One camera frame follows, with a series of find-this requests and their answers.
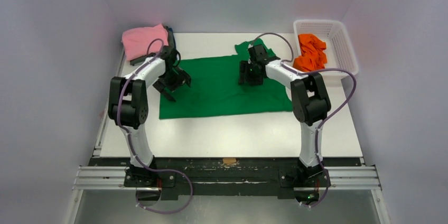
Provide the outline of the green t shirt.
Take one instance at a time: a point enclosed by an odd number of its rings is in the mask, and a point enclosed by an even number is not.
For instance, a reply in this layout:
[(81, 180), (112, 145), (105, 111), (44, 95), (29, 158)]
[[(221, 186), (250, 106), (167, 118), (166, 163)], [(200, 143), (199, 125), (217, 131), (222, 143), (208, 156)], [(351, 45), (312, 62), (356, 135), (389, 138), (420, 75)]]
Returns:
[(277, 81), (239, 85), (239, 64), (249, 59), (248, 47), (245, 41), (235, 45), (233, 55), (181, 60), (180, 67), (191, 76), (191, 85), (175, 90), (174, 102), (160, 99), (159, 119), (292, 111), (286, 88)]

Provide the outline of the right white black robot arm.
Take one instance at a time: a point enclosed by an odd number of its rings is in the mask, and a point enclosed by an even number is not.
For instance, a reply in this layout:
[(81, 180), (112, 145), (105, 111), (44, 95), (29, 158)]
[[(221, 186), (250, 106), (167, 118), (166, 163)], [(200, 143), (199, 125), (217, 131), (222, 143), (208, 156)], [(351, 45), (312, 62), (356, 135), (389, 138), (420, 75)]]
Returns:
[(281, 83), (291, 92), (292, 109), (301, 126), (301, 151), (297, 165), (297, 180), (310, 185), (322, 173), (320, 154), (321, 123), (331, 109), (330, 98), (319, 73), (305, 73), (286, 65), (277, 56), (269, 56), (261, 44), (248, 48), (249, 59), (239, 65), (239, 84), (259, 86), (265, 79)]

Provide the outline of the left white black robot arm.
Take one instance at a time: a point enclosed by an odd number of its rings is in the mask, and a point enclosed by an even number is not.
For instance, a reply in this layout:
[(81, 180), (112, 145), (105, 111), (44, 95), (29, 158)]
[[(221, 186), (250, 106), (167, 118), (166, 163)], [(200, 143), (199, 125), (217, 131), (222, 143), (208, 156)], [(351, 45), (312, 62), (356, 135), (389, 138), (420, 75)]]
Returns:
[(179, 67), (181, 55), (171, 46), (152, 53), (134, 71), (110, 81), (108, 117), (123, 132), (130, 152), (127, 175), (143, 186), (156, 183), (159, 170), (153, 164), (146, 137), (145, 123), (149, 115), (147, 89), (153, 87), (163, 98), (174, 102), (172, 93), (191, 85), (191, 76)]

